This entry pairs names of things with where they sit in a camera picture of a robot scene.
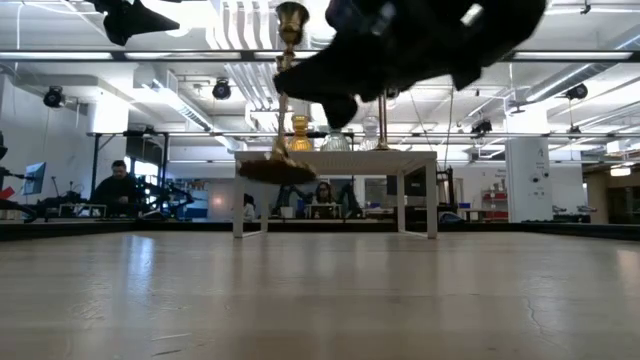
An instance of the desk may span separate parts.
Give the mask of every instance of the desk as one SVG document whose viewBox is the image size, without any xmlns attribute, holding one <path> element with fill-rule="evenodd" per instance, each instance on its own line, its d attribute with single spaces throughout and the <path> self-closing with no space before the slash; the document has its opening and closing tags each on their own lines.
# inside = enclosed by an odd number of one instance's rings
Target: desk
<svg viewBox="0 0 640 360">
<path fill-rule="evenodd" d="M 262 191 L 260 231 L 244 234 L 243 201 L 245 179 L 238 175 L 240 163 L 264 159 L 263 151 L 238 151 L 235 153 L 236 176 L 234 180 L 233 236 L 242 238 L 268 231 L 269 199 Z M 292 152 L 291 158 L 312 165 L 318 175 L 395 175 L 398 177 L 397 206 L 398 231 L 407 233 L 404 205 L 404 176 L 421 167 L 426 167 L 427 184 L 427 234 L 411 233 L 435 239 L 438 234 L 438 196 L 436 182 L 437 153 L 433 151 L 332 151 Z"/>
<path fill-rule="evenodd" d="M 324 208 L 329 207 L 332 208 L 333 218 L 331 219 L 342 219 L 342 205 L 340 204 L 309 204 L 305 206 L 305 217 L 307 219 L 315 219 L 315 215 L 313 214 L 313 208 Z"/>
</svg>

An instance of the brass candlestick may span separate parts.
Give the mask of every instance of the brass candlestick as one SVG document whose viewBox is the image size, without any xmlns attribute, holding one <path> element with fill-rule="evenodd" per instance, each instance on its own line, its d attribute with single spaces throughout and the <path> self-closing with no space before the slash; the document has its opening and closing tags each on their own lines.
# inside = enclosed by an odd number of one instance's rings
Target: brass candlestick
<svg viewBox="0 0 640 360">
<path fill-rule="evenodd" d="M 287 1 L 276 7 L 278 33 L 286 44 L 282 56 L 278 56 L 278 72 L 291 68 L 295 54 L 293 47 L 302 42 L 303 27 L 309 21 L 309 11 L 299 3 Z M 271 157 L 242 163 L 238 174 L 251 180 L 277 184 L 304 184 L 316 179 L 316 173 L 309 164 L 292 160 L 284 141 L 284 117 L 289 106 L 287 94 L 280 95 L 278 116 L 278 137 L 273 143 Z"/>
<path fill-rule="evenodd" d="M 373 151 L 389 151 L 391 148 L 387 144 L 387 91 L 383 91 L 378 98 L 378 112 L 380 121 L 380 138 L 378 146 Z"/>
</svg>

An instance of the computer monitor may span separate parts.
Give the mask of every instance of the computer monitor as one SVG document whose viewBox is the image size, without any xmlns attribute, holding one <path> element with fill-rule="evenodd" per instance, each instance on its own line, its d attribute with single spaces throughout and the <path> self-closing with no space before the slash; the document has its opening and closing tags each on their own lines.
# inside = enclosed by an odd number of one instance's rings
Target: computer monitor
<svg viewBox="0 0 640 360">
<path fill-rule="evenodd" d="M 27 166 L 25 171 L 24 187 L 22 195 L 37 195 L 42 193 L 42 184 L 44 183 L 44 172 L 47 163 L 38 163 Z"/>
<path fill-rule="evenodd" d="M 398 195 L 398 178 L 387 176 L 387 195 Z M 427 173 L 419 168 L 404 177 L 404 194 L 406 196 L 427 196 Z"/>
</svg>

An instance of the red object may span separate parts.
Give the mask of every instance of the red object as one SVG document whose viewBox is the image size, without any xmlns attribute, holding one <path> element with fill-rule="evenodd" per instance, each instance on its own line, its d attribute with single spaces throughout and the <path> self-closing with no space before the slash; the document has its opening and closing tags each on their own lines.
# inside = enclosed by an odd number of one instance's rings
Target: red object
<svg viewBox="0 0 640 360">
<path fill-rule="evenodd" d="M 13 191 L 13 188 L 8 187 L 4 190 L 2 190 L 2 192 L 0 192 L 0 199 L 2 200 L 9 200 L 10 197 L 13 196 L 13 194 L 15 194 L 16 192 Z"/>
</svg>

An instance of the cable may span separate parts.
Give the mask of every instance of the cable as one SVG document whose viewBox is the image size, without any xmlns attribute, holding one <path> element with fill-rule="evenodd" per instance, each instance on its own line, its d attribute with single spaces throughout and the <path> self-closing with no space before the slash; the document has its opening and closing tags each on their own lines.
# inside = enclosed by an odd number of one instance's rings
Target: cable
<svg viewBox="0 0 640 360">
<path fill-rule="evenodd" d="M 47 122 L 44 126 L 44 141 L 42 142 L 42 158 L 46 159 L 47 154 L 47 136 L 49 136 L 49 119 L 51 117 L 51 108 L 47 108 Z"/>
<path fill-rule="evenodd" d="M 18 6 L 18 12 L 16 13 L 16 50 L 20 50 L 20 15 L 22 14 L 22 9 L 24 8 L 24 5 L 25 4 L 23 1 L 22 4 Z M 18 74 L 18 66 L 19 66 L 19 63 L 16 61 L 16 63 L 13 66 L 16 75 Z"/>
<path fill-rule="evenodd" d="M 444 168 L 447 168 L 447 157 L 449 156 L 449 137 L 451 136 L 451 125 L 453 124 L 453 93 L 454 88 L 451 85 L 451 104 L 449 105 L 449 128 L 447 129 L 447 145 L 444 150 Z"/>
<path fill-rule="evenodd" d="M 424 123 L 422 122 L 422 117 L 420 116 L 420 112 L 418 111 L 418 105 L 416 105 L 416 100 L 413 98 L 412 89 L 409 89 L 409 96 L 411 96 L 411 103 L 413 104 L 413 110 L 416 112 L 416 117 L 418 117 L 418 122 L 420 123 L 420 127 L 422 128 L 422 132 L 424 133 L 425 138 L 427 139 L 427 144 L 429 145 L 429 150 L 433 151 L 433 145 L 431 145 L 431 141 L 429 141 L 429 134 L 427 134 L 427 129 L 424 128 Z M 440 163 L 436 161 L 436 167 L 438 171 L 440 171 Z"/>
</svg>

